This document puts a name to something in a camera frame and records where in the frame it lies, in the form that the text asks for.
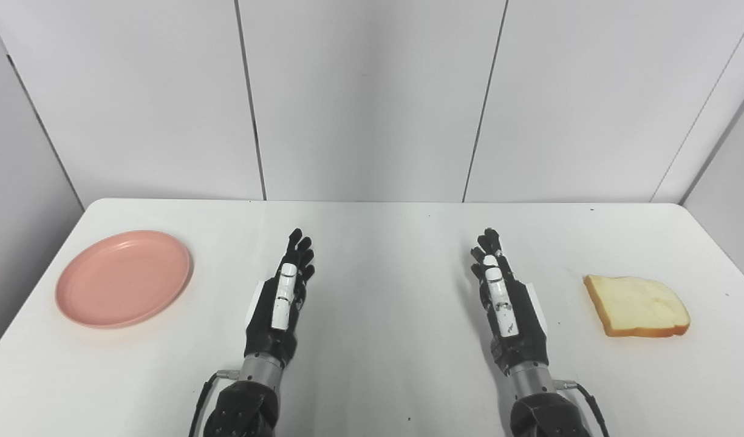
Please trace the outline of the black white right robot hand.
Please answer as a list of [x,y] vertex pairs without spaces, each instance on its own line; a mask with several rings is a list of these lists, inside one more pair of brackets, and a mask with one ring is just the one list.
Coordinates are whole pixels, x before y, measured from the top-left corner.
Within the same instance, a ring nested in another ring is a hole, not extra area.
[[476,260],[471,271],[477,277],[481,305],[491,328],[494,362],[505,376],[527,362],[549,365],[538,299],[516,279],[495,229],[485,229],[477,242],[471,250]]

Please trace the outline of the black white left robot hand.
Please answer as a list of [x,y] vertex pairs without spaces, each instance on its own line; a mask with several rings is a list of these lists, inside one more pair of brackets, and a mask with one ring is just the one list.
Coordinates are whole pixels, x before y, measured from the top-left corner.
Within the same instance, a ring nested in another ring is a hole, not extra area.
[[246,329],[246,355],[269,355],[282,368],[291,362],[298,341],[296,326],[306,300],[306,283],[315,273],[311,238],[296,228],[273,277],[264,282]]

